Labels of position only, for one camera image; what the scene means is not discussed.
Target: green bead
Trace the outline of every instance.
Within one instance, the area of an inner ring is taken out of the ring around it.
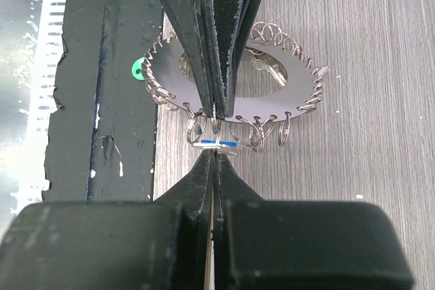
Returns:
[[[139,58],[135,61],[133,66],[131,67],[131,73],[133,74],[133,77],[135,79],[138,79],[139,81],[144,81],[145,78],[143,78],[142,75],[142,63],[145,60],[145,57]]]

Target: wood grain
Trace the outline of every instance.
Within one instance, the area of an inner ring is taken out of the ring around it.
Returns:
[[[319,109],[292,121],[290,144],[278,148],[273,134],[261,154],[242,149],[236,171],[268,199],[358,194],[379,205],[415,288],[435,289],[433,0],[264,0],[258,20],[280,25],[330,73]],[[155,197],[198,157],[186,124],[184,112],[159,112]],[[227,126],[224,134],[230,139]]]

